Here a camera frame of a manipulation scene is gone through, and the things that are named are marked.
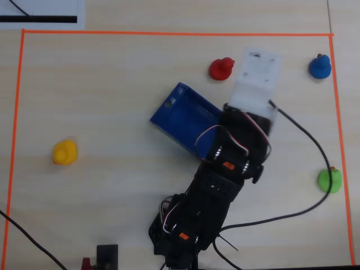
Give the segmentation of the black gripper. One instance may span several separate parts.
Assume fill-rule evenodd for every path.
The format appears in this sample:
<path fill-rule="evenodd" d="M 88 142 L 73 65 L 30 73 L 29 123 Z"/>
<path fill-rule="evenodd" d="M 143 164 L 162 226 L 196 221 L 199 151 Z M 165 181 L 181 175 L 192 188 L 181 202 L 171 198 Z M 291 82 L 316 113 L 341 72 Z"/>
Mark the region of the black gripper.
<path fill-rule="evenodd" d="M 268 118 L 237 109 L 228 103 L 223 105 L 220 123 L 231 132 L 257 135 L 265 141 L 269 141 L 272 128 L 272 122 Z"/>

